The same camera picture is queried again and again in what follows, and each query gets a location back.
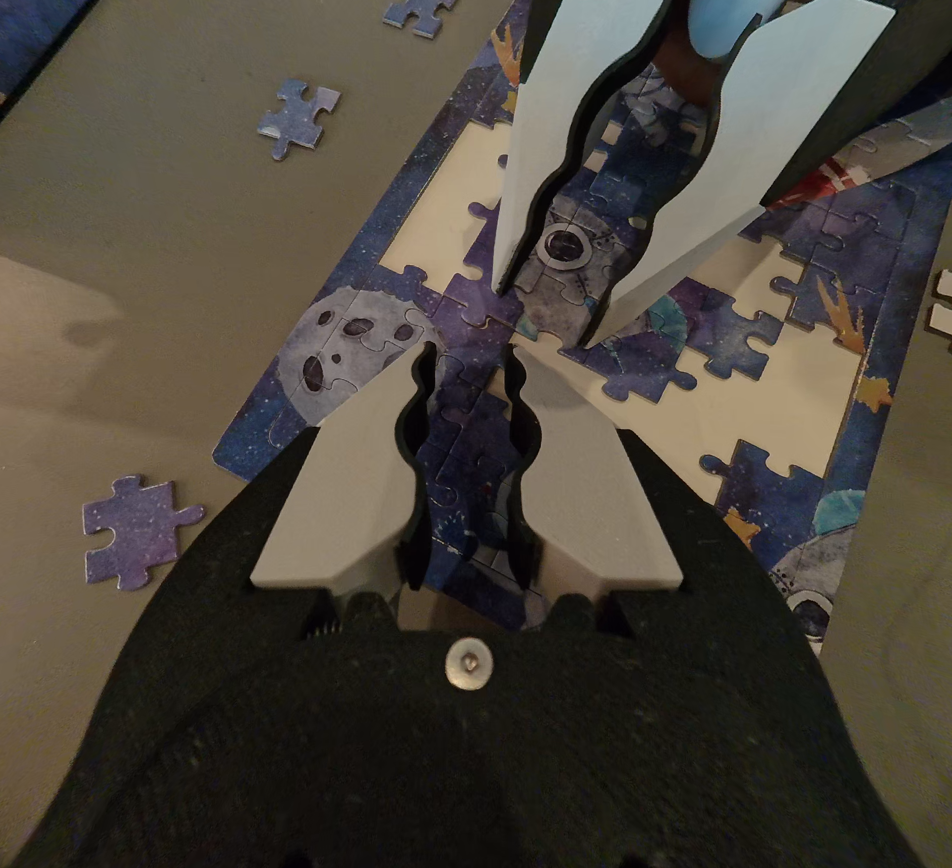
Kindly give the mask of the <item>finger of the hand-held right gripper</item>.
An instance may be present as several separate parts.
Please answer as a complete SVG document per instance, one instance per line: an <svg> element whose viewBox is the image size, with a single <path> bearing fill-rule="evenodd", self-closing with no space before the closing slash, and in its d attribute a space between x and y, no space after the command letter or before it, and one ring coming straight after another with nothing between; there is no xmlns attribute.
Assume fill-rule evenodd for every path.
<svg viewBox="0 0 952 868"><path fill-rule="evenodd" d="M765 212L768 189L895 13L815 0L749 34L721 83L707 156L656 214L644 255L592 318L584 347L630 324Z"/></svg>
<svg viewBox="0 0 952 868"><path fill-rule="evenodd" d="M579 169L597 115L658 48L671 0L531 0L499 205L492 287L503 293Z"/></svg>

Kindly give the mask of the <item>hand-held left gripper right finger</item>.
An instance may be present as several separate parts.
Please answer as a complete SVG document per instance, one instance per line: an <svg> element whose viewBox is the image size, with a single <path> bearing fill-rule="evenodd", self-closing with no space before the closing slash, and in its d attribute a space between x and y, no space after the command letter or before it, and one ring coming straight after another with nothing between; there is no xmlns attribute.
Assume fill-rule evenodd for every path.
<svg viewBox="0 0 952 868"><path fill-rule="evenodd" d="M507 353L514 445L510 566L550 603L614 591L671 591L683 572L620 429L526 347Z"/></svg>

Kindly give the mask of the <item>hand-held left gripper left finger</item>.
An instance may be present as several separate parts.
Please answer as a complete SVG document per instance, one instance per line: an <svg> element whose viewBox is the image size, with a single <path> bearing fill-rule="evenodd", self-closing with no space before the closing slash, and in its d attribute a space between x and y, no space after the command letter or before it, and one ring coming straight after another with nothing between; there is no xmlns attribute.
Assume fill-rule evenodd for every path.
<svg viewBox="0 0 952 868"><path fill-rule="evenodd" d="M421 341L325 419L251 572L257 588L386 600L421 587L432 552L427 400L438 352Z"/></svg>

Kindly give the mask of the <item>space jigsaw puzzle board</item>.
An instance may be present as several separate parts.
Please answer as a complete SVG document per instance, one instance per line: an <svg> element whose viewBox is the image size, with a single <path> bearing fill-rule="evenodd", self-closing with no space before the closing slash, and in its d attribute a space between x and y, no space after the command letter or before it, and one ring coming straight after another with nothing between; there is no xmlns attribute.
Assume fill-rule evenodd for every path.
<svg viewBox="0 0 952 868"><path fill-rule="evenodd" d="M950 56L854 148L618 337L575 344L704 113L649 68L614 104L513 291L487 284L530 0L514 0L212 453L249 481L405 346L443 351L422 448L425 582L507 627L541 595L508 567L502 388L526 344L634 429L768 571L815 652L863 509L950 205Z"/></svg>

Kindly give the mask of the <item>purple jigsaw puzzle piece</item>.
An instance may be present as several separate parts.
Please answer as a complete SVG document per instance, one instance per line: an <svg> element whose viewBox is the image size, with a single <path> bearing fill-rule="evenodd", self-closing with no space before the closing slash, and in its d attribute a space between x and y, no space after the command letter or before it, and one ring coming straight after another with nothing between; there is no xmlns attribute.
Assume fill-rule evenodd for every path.
<svg viewBox="0 0 952 868"><path fill-rule="evenodd" d="M204 505L178 508L172 481L146 485L140 474L120 477L112 494L82 507L83 532L109 530L113 540L85 554L88 584L116 578L120 591L145 586L153 566L173 563L179 553L179 527L195 525L207 513Z"/></svg>

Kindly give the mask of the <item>person's right hand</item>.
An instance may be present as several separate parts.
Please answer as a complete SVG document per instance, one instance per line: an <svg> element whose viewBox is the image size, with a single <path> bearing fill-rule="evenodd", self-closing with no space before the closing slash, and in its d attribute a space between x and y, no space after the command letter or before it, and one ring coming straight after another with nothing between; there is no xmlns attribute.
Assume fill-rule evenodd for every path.
<svg viewBox="0 0 952 868"><path fill-rule="evenodd" d="M684 101L702 109L710 106L722 62L697 53L686 27L671 28L666 33L653 64L665 83Z"/></svg>

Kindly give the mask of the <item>blue jigsaw puzzle piece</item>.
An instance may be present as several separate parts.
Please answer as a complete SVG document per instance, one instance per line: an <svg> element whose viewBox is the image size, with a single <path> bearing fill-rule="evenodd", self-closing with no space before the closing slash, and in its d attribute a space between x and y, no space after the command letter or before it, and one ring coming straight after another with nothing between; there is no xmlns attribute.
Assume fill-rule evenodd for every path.
<svg viewBox="0 0 952 868"><path fill-rule="evenodd" d="M427 40L434 40L443 26L438 12L451 10L459 0L403 0L390 4L383 15L387 26L402 29L408 19L415 20L413 34Z"/></svg>
<svg viewBox="0 0 952 868"><path fill-rule="evenodd" d="M317 124L320 113L331 113L341 98L341 92L326 87L317 87L306 98L306 82L289 78L282 82L277 98L284 105L278 113L267 112L257 125L257 133L273 140L273 160L284 160L291 146L314 150L323 128Z"/></svg>

